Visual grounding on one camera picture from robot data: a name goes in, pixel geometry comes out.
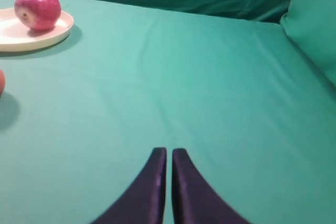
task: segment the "red onion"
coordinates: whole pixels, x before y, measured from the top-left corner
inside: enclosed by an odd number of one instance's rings
[[[33,30],[48,30],[54,27],[61,15],[59,0],[16,0],[15,14]]]

